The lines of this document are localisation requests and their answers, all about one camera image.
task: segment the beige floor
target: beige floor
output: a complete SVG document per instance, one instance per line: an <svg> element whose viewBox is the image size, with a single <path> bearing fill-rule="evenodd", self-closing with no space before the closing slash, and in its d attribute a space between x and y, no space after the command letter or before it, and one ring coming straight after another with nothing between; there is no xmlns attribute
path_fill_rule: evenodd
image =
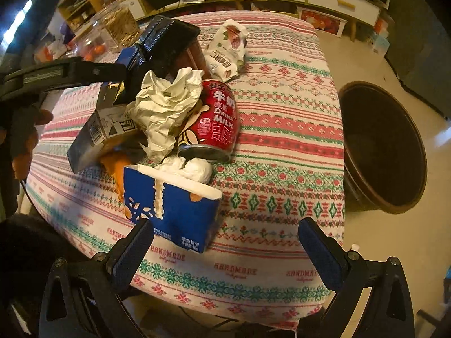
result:
<svg viewBox="0 0 451 338"><path fill-rule="evenodd" d="M350 81L363 80L390 92L415 121L428 159L428 182L421 201L400 215L382 211L347 213L344 248L358 244L360 254L374 261L397 256L409 284L414 312L423 309L439 318L443 312L443 279L451 265L451 138L439 146L437 136L441 139L440 134L443 136L450 125L405 92L388 63L370 52L366 44L324 32L318 35L337 89ZM343 338L352 336L365 303L361 298ZM417 324L419 337L429 337L432 329L428 323Z"/></svg>

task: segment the red and green tablecloth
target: red and green tablecloth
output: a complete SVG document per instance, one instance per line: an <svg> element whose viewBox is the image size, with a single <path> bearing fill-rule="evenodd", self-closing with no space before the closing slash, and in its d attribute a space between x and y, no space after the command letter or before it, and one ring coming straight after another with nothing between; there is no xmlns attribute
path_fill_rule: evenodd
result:
<svg viewBox="0 0 451 338"><path fill-rule="evenodd" d="M203 47L227 19L249 30L243 74L229 83L241 133L232 162L214 166L222 224L209 249L196 254L156 236L132 284L180 306L294 329L329 294L299 243L299 220L312 217L340 243L344 231L341 113L319 39L280 14L182 19L201 28ZM64 91L28 177L38 211L86 255L108 251L133 226L112 179L100 167L72 174L66 158L99 86Z"/></svg>

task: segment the crumpled paper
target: crumpled paper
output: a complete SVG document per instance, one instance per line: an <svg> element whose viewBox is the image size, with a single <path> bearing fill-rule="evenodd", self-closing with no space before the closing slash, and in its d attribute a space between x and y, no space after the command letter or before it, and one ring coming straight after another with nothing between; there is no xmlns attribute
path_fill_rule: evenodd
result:
<svg viewBox="0 0 451 338"><path fill-rule="evenodd" d="M157 78L152 70L144 77L141 91L126 111L147 136L147 157L160 163L175 144L172 132L180 127L202 91L204 71L181 68L171 84Z"/></svg>
<svg viewBox="0 0 451 338"><path fill-rule="evenodd" d="M238 70L244 65L244 47L248 34L247 28L235 20L224 21L204 50L205 61L212 76L223 82L238 76Z"/></svg>
<svg viewBox="0 0 451 338"><path fill-rule="evenodd" d="M213 169L205 159L194 158L185 164L185 158L169 156L155 169L162 170L181 177L207 184L210 181Z"/></svg>

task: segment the drawer handle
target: drawer handle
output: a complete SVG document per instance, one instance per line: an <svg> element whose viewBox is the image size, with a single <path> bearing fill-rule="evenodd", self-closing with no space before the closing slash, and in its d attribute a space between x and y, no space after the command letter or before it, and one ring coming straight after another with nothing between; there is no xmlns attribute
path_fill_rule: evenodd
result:
<svg viewBox="0 0 451 338"><path fill-rule="evenodd" d="M347 3L344 0L337 0L337 2L338 2L338 5L342 5L344 7L347 7L348 9L355 10L355 5L353 5L351 3Z"/></svg>

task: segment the bolt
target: bolt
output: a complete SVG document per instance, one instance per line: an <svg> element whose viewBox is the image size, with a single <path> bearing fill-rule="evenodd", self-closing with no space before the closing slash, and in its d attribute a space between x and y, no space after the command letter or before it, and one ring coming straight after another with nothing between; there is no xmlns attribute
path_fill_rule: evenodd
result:
<svg viewBox="0 0 451 338"><path fill-rule="evenodd" d="M55 267L61 267L64 264L65 260L63 258L58 258L55 260Z"/></svg>
<svg viewBox="0 0 451 338"><path fill-rule="evenodd" d="M390 257L390 258L389 258L389 261L390 261L390 263L392 263L393 265L400 265L400 264L401 264L401 262L399 261L399 259L396 258L396 257Z"/></svg>
<svg viewBox="0 0 451 338"><path fill-rule="evenodd" d="M103 259L105 259L106 257L107 257L107 254L105 252L98 252L98 253L94 254L92 259L94 259L96 262L102 262Z"/></svg>
<svg viewBox="0 0 451 338"><path fill-rule="evenodd" d="M359 259L359 254L354 250L351 250L348 252L348 258L351 259L352 261L356 261L357 259Z"/></svg>

